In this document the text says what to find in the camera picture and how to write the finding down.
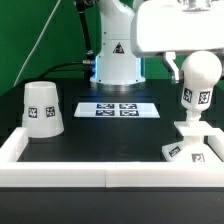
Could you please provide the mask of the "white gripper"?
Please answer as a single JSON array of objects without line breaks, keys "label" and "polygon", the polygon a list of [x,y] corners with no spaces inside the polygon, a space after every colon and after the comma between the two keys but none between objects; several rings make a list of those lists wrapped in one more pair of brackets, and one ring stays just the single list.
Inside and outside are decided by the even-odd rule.
[{"label": "white gripper", "polygon": [[224,49],[224,0],[208,11],[185,11],[176,0],[147,0],[131,23],[131,50],[136,57],[162,55],[173,84],[183,81],[176,54]]}]

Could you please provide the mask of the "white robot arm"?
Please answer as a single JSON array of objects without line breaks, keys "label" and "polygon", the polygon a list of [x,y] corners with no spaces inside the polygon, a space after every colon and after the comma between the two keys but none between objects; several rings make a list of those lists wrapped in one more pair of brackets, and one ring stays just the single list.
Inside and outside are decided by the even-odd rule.
[{"label": "white robot arm", "polygon": [[175,83],[178,55],[210,50],[224,54],[224,0],[99,0],[101,50],[90,84],[127,91],[145,82],[141,60],[160,57]]}]

